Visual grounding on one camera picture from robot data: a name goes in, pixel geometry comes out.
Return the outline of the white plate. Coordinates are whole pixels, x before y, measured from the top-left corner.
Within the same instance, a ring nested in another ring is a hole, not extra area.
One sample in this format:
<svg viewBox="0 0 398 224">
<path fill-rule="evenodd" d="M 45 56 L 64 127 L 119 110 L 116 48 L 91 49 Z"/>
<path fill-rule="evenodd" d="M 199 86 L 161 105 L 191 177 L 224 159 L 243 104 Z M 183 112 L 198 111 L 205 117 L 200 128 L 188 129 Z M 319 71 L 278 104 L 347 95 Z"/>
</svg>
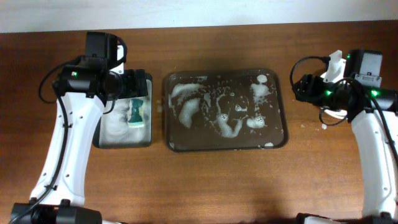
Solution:
<svg viewBox="0 0 398 224">
<path fill-rule="evenodd" d="M 329 109 L 324 109 L 324 112 L 336 119 L 343 119 L 346 115 L 347 115 L 347 111 L 346 110 L 337 110 L 337 111 L 333 111 L 333 110 L 329 110 Z"/>
</svg>

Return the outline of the green yellow sponge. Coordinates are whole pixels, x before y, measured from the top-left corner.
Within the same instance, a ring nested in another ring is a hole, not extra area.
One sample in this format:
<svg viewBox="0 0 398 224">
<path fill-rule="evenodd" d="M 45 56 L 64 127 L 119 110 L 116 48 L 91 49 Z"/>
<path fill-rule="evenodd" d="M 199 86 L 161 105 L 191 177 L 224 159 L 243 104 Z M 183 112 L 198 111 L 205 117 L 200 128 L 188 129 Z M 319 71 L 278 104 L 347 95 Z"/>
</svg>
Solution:
<svg viewBox="0 0 398 224">
<path fill-rule="evenodd" d="M 138 98 L 131 100 L 131 115 L 128 119 L 128 125 L 131 128 L 141 128 L 145 125 L 144 122 L 144 111 L 146 108 L 146 102 Z"/>
</svg>

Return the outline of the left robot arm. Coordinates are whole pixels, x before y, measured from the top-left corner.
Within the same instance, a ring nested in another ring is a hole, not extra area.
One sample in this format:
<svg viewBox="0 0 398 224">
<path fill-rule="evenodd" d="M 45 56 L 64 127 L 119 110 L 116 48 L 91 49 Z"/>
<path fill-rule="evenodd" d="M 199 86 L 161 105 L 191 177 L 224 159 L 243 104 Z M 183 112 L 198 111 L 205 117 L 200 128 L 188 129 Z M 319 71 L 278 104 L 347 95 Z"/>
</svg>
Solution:
<svg viewBox="0 0 398 224">
<path fill-rule="evenodd" d="M 51 69 L 57 118 L 42 173 L 28 203 L 15 203 L 11 223 L 106 223 L 85 208 L 91 145 L 108 101 L 147 96 L 144 70 L 123 69 L 127 45 L 107 32 L 87 32 L 85 53 Z"/>
</svg>

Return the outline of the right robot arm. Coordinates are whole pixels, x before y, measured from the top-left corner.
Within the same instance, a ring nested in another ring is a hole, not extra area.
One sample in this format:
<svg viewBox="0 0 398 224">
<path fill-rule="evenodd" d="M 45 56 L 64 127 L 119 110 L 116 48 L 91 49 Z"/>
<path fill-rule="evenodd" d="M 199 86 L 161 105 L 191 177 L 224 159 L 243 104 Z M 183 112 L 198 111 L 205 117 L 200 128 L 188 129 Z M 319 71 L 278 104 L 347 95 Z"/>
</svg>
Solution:
<svg viewBox="0 0 398 224">
<path fill-rule="evenodd" d="M 356 223 L 397 223 L 397 91 L 381 88 L 382 53 L 341 51 L 319 58 L 322 76 L 290 81 L 296 100 L 322 111 L 345 111 L 361 160 L 363 216 Z"/>
</svg>

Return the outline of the black soapy water tray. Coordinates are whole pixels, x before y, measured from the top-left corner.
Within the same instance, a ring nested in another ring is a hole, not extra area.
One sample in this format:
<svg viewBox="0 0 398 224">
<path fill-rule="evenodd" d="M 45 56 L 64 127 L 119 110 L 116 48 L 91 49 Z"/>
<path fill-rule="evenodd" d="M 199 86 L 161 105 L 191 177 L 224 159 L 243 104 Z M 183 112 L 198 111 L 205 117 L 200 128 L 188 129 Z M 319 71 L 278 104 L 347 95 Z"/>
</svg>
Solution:
<svg viewBox="0 0 398 224">
<path fill-rule="evenodd" d="M 102 115 L 93 137 L 94 147 L 100 149 L 119 149 L 147 147 L 152 142 L 152 75 L 145 73 L 147 95 L 136 97 L 144 100 L 146 108 L 144 111 L 145 125 L 141 128 L 131 128 L 128 119 L 131 115 L 131 100 L 133 98 L 118 99 L 115 105 L 107 102 L 106 111 Z"/>
</svg>

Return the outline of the dark brown serving tray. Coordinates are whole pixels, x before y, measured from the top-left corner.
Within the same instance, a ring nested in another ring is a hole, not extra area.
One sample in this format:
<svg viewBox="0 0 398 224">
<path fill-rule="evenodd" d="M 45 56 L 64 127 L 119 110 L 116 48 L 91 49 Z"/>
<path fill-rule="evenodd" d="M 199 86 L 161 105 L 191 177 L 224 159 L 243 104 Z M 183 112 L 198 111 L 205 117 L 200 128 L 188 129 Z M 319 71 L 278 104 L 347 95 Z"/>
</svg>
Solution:
<svg viewBox="0 0 398 224">
<path fill-rule="evenodd" d="M 164 79 L 164 140 L 173 152 L 284 147 L 278 75 L 266 68 L 171 73 Z"/>
</svg>

